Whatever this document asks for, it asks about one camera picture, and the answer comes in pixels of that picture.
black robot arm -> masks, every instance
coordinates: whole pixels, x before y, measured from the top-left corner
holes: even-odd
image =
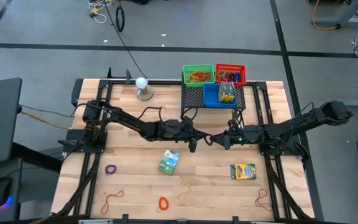
[[[314,108],[299,114],[280,124],[245,125],[241,129],[237,127],[235,118],[228,121],[229,129],[221,134],[210,137],[211,143],[216,142],[224,148],[230,149],[234,144],[263,144],[270,147],[285,147],[283,142],[299,133],[311,130],[323,124],[337,126],[346,124],[353,114],[339,101],[331,101],[319,108]]]
[[[101,110],[106,110],[110,117],[99,120]],[[83,121],[91,126],[105,126],[108,123],[119,123],[127,128],[137,131],[147,141],[184,141],[189,142],[189,150],[195,152],[197,141],[208,136],[193,127],[193,121],[182,116],[181,121],[170,119],[167,121],[142,121],[121,108],[111,106],[103,101],[92,100],[86,105]]]

concrete floor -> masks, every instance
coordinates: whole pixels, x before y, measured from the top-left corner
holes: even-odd
[[[0,10],[5,2],[0,0]],[[316,30],[310,24],[313,5],[307,0],[276,0],[276,4],[289,54],[352,53],[351,41],[357,27]],[[167,47],[132,52],[149,78],[180,78],[181,67],[186,64],[241,63],[247,66],[249,80],[284,81],[292,106],[288,71],[283,64],[270,0],[151,0],[145,6],[131,2],[122,5],[126,26],[121,35],[128,46]],[[322,4],[318,14],[337,14],[343,9],[343,5]],[[23,79],[21,104],[70,114],[71,88],[76,78],[105,77],[108,67],[112,67],[114,76],[123,76],[127,68],[133,77],[140,76],[122,49],[68,50],[69,47],[60,46],[122,46],[109,22],[95,23],[86,15],[87,10],[86,1],[76,0],[10,3],[0,20],[0,79]],[[12,49],[12,45],[4,44],[20,45]],[[216,53],[194,49],[168,52],[175,50],[169,49],[172,47],[208,48]],[[237,54],[238,49],[248,51]],[[319,106],[328,100],[358,100],[358,58],[290,57],[289,61],[301,107],[310,101]],[[354,117],[348,124],[324,126],[307,133],[322,217],[326,221],[358,223],[358,109],[351,110]],[[71,124],[68,118],[37,114],[54,123]],[[27,147],[45,151],[58,147],[57,140],[63,138],[64,131],[25,116],[17,118],[14,139]],[[23,176],[27,185],[22,201],[30,202],[23,204],[21,217],[45,216],[57,174],[29,169],[23,171]],[[34,197],[34,187],[46,192],[43,197]]]

wooden table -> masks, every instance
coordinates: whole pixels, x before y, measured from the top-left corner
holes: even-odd
[[[96,98],[98,79],[83,81],[79,103],[86,103]],[[283,82],[267,82],[268,95],[275,123],[290,119]],[[147,106],[162,106],[163,119],[180,118],[181,86],[152,85],[154,96],[149,101],[140,101],[135,93],[135,85],[114,85],[111,104],[124,111],[139,116]],[[252,88],[244,87],[247,109],[243,112],[246,124],[257,124],[255,99]],[[260,97],[264,112],[264,99]],[[85,107],[79,107],[75,113],[74,129],[83,129],[82,114]],[[211,134],[218,134],[227,129],[231,110],[199,109],[194,120],[195,128]],[[144,121],[158,120],[157,110],[147,110],[142,117]],[[273,220],[273,213],[255,206],[259,189],[269,192],[264,158],[259,153],[258,145],[233,146],[225,151],[222,146],[213,144],[208,147],[198,141],[195,153],[190,153],[183,142],[147,142],[135,131],[120,124],[108,124],[106,150],[101,156],[96,190],[94,193],[92,218],[121,218],[129,214],[130,219],[166,219],[166,220]],[[173,175],[158,171],[159,162],[166,149],[180,153],[180,158]],[[62,166],[57,184],[52,212],[62,209],[78,186],[84,154],[73,153]],[[229,165],[235,163],[255,164],[256,180],[231,180]],[[108,164],[117,165],[117,171],[107,176],[104,168]],[[309,216],[313,209],[306,184],[302,162],[295,156],[282,156],[282,166],[288,191],[298,205]],[[101,214],[101,208],[108,194],[123,190],[125,196],[109,199],[109,210]],[[284,217],[282,197],[276,188],[281,217]],[[84,192],[81,212],[85,211],[86,196]],[[158,200],[166,197],[169,209],[160,211]],[[270,196],[260,199],[270,203]]]

red basket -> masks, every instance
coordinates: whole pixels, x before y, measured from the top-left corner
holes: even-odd
[[[225,63],[217,63],[215,69],[215,82],[222,83],[222,79],[218,77],[219,71],[227,71],[233,73],[240,73],[241,82],[233,82],[236,87],[242,87],[247,83],[246,79],[246,66],[245,65],[233,65]]]

green basket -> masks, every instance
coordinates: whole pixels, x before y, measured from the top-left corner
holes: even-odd
[[[204,71],[211,73],[211,79],[205,82],[199,83],[187,83],[186,82],[186,74],[194,73],[197,71]],[[185,82],[186,87],[195,88],[195,87],[203,87],[206,83],[215,83],[215,74],[214,67],[212,65],[184,65],[183,66],[183,80]]]

